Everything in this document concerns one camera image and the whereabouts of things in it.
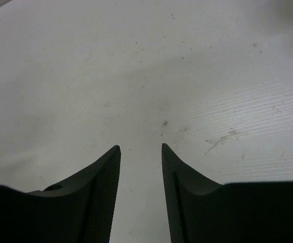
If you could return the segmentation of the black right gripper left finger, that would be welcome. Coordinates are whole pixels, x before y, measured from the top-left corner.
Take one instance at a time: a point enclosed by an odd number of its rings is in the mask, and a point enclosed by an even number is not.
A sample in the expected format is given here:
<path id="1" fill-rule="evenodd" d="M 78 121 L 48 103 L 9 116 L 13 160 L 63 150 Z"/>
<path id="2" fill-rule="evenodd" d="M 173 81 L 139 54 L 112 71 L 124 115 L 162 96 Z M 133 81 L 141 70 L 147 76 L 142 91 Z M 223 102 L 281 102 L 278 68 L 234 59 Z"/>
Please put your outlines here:
<path id="1" fill-rule="evenodd" d="M 120 147 L 45 190 L 0 185 L 0 242 L 109 242 Z"/>

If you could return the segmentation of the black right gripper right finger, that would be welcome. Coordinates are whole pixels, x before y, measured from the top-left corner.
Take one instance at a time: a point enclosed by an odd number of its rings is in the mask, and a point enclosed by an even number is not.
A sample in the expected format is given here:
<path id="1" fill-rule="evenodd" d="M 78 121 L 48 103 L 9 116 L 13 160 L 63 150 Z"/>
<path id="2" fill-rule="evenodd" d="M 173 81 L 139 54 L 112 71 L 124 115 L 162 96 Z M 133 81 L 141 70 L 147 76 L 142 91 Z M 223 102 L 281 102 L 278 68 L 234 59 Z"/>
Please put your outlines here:
<path id="1" fill-rule="evenodd" d="M 293 181 L 219 184 L 161 148 L 172 242 L 293 242 Z"/>

